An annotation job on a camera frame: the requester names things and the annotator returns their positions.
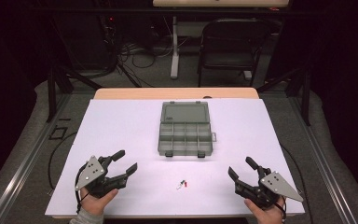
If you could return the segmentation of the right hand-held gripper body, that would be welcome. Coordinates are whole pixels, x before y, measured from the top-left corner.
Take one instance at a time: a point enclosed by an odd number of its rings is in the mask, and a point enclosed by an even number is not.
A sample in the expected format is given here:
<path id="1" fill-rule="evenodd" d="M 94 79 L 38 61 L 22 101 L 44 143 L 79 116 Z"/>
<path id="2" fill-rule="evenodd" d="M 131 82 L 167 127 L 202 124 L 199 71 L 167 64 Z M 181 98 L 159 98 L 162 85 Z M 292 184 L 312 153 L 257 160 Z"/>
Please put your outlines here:
<path id="1" fill-rule="evenodd" d="M 234 174 L 235 193 L 243 198 L 251 200 L 256 206 L 262 209 L 270 208 L 278 202 L 280 197 L 289 198 L 302 202 L 303 197 L 294 189 L 278 172 L 271 172 L 270 169 L 257 167 L 258 185 L 251 186 L 240 180 Z"/>

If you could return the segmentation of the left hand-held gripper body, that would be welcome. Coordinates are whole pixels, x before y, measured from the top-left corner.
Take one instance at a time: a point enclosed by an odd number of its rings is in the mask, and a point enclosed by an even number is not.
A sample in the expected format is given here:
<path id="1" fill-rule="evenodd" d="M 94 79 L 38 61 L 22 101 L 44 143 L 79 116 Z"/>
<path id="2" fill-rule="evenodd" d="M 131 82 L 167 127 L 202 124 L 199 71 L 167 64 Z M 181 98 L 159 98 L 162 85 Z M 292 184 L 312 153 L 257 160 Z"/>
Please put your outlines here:
<path id="1" fill-rule="evenodd" d="M 102 198 L 112 189 L 123 189 L 127 181 L 120 181 L 119 177 L 107 177 L 108 167 L 111 162 L 108 157 L 97 159 L 91 156 L 90 159 L 79 169 L 76 176 L 75 190 L 86 188 L 90 195 L 95 198 Z"/>

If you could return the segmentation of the grey plastic compartment box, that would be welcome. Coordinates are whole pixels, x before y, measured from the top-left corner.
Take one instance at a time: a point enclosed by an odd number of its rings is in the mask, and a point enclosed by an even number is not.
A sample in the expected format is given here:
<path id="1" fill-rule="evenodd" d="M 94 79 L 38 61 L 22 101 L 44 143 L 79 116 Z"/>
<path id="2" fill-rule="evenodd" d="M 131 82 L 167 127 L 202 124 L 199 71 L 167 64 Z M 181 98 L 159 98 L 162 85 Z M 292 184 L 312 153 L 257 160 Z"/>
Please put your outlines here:
<path id="1" fill-rule="evenodd" d="M 165 157 L 213 153 L 213 133 L 207 102 L 164 102 L 162 104 L 158 154 Z"/>

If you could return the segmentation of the person's right hand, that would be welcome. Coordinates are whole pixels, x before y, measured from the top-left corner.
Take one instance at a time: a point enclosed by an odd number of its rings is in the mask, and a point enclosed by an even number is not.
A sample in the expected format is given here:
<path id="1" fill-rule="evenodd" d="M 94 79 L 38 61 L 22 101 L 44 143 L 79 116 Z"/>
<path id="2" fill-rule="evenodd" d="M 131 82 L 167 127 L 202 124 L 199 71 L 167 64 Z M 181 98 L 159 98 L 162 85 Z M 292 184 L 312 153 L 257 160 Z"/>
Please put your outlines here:
<path id="1" fill-rule="evenodd" d="M 283 211 L 276 205 L 271 206 L 269 209 L 261 209 L 256 206 L 251 200 L 245 199 L 245 205 L 253 213 L 257 219 L 258 224 L 282 224 Z"/>

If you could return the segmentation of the person's left hand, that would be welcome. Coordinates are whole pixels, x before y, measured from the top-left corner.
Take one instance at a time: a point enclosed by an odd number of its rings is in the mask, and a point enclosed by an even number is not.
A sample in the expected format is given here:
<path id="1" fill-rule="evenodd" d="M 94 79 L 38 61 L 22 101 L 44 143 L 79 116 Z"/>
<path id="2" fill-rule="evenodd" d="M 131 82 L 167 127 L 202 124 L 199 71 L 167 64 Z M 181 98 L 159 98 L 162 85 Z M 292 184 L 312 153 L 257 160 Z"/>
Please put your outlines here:
<path id="1" fill-rule="evenodd" d="M 117 196 L 118 190 L 112 189 L 102 198 L 95 198 L 89 195 L 89 192 L 86 188 L 80 190 L 81 195 L 81 206 L 88 213 L 94 216 L 100 216 L 104 212 L 104 208 Z"/>

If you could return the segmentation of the white foam board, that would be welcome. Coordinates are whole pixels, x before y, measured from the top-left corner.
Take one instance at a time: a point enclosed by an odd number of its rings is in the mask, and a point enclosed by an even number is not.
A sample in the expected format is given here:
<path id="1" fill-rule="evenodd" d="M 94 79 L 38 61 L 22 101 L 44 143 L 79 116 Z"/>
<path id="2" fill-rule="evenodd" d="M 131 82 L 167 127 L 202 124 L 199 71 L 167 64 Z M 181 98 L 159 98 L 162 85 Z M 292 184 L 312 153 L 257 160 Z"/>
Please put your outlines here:
<path id="1" fill-rule="evenodd" d="M 110 175 L 120 175 L 137 163 L 126 188 L 106 207 L 107 217 L 243 217 L 249 211 L 227 171 L 256 185 L 258 175 L 245 161 L 279 172 L 293 180 L 260 99 L 211 99 L 213 153 L 197 157 L 166 158 L 158 154 L 160 100 L 93 100 L 81 122 L 46 213 L 72 217 L 76 213 L 75 180 L 91 156 L 108 156 L 123 149 Z"/>

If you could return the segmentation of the black folding chair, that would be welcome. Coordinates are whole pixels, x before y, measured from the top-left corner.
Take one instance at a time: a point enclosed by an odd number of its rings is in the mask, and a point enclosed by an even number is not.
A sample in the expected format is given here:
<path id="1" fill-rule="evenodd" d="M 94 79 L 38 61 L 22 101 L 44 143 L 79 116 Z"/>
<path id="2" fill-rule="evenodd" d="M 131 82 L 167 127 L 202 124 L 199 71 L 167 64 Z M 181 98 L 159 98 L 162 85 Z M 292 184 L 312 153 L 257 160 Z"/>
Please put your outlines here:
<path id="1" fill-rule="evenodd" d="M 252 86 L 264 43 L 270 35 L 269 24 L 258 19 L 218 19 L 208 23 L 200 38 L 198 86 L 203 69 L 248 71 Z"/>

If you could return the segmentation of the desk with white legs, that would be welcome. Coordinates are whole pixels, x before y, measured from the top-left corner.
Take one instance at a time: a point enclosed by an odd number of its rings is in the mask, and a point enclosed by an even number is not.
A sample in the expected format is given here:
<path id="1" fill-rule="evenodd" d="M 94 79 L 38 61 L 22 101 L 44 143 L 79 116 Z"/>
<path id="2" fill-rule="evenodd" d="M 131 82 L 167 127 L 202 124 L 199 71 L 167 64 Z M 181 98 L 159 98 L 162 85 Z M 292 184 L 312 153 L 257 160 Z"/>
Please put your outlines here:
<path id="1" fill-rule="evenodd" d="M 201 7 L 201 8 L 255 8 L 255 7 L 289 7 L 292 0 L 153 0 L 154 7 L 173 7 L 173 8 L 186 8 L 186 7 Z M 171 78 L 178 78 L 179 69 L 179 52 L 178 52 L 178 26 L 177 16 L 172 16 L 172 68 Z"/>

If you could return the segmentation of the dark equipment with red light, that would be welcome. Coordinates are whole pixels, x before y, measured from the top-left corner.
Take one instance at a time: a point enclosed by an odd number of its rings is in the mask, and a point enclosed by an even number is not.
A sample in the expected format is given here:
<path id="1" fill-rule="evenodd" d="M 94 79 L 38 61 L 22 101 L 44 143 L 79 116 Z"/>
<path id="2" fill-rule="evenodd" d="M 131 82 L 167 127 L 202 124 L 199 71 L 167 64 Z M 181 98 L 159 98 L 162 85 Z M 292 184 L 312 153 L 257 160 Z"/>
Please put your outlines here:
<path id="1" fill-rule="evenodd" d="M 110 8 L 110 0 L 94 0 L 98 9 Z M 117 49 L 116 49 L 116 25 L 112 16 L 101 14 L 98 16 L 103 31 L 103 42 L 108 52 L 108 65 L 105 69 L 106 73 L 114 72 L 117 65 Z"/>

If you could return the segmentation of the black horizontal bar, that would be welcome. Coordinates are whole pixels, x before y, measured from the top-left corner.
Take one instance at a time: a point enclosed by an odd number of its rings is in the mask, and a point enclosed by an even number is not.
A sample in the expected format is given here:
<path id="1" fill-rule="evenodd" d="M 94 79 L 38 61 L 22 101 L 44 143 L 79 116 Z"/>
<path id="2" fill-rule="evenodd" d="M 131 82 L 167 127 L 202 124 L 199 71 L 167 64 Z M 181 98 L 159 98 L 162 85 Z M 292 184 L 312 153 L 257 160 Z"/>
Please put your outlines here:
<path id="1" fill-rule="evenodd" d="M 124 16 L 228 16 L 235 17 L 319 17 L 322 11 L 293 11 L 293 10 L 247 10 L 247 9 L 178 9 L 178 8 L 44 8 L 31 7 L 27 11 L 37 14 L 95 14 L 95 15 L 124 15 Z"/>

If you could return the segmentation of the aluminium floor rail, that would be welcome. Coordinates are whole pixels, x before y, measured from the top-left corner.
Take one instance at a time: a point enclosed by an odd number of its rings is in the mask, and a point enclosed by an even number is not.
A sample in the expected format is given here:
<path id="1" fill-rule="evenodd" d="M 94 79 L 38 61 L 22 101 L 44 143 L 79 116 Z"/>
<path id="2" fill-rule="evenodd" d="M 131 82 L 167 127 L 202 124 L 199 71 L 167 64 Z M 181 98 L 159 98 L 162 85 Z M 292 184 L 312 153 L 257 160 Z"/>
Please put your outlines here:
<path id="1" fill-rule="evenodd" d="M 330 168 L 323 150 L 311 128 L 302 118 L 300 112 L 300 102 L 297 98 L 289 97 L 288 101 L 293 108 L 296 118 L 300 123 L 301 129 L 305 132 L 308 141 L 310 142 L 310 151 L 312 158 L 316 163 L 324 184 L 329 192 L 329 195 L 335 205 L 335 208 L 340 216 L 343 224 L 358 224 L 353 212 L 343 194 L 340 185 L 335 178 L 332 169 Z"/>
<path id="2" fill-rule="evenodd" d="M 76 118 L 67 110 L 71 103 L 70 95 L 60 97 L 56 116 L 47 122 L 47 101 L 37 101 L 0 172 L 0 224 L 67 223 L 45 212 L 75 138 Z"/>

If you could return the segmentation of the black metal stand frame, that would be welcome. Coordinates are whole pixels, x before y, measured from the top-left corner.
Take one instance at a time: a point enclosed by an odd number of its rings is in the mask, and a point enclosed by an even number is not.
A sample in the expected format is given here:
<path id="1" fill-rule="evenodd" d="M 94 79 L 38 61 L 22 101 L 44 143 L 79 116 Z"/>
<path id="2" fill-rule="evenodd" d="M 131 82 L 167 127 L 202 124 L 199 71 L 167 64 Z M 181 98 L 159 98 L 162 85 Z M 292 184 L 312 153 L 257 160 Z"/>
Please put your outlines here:
<path id="1" fill-rule="evenodd" d="M 278 85 L 282 81 L 289 79 L 289 84 L 285 89 L 285 94 L 288 97 L 295 97 L 298 95 L 299 91 L 301 93 L 301 105 L 300 105 L 300 115 L 303 121 L 307 126 L 310 126 L 310 67 L 308 65 L 302 65 L 298 68 L 295 68 L 288 73 L 280 77 L 274 78 L 272 81 L 267 84 L 258 87 L 256 91 L 258 93 L 267 91 L 272 87 Z"/>
<path id="2" fill-rule="evenodd" d="M 96 82 L 90 80 L 87 77 L 80 75 L 75 70 L 64 66 L 53 64 L 48 73 L 48 118 L 47 122 L 51 122 L 57 114 L 57 99 L 56 99 L 56 87 L 64 94 L 71 94 L 74 90 L 74 86 L 70 82 L 70 78 L 73 77 L 83 84 L 91 87 L 94 90 L 100 89 L 102 86 Z"/>

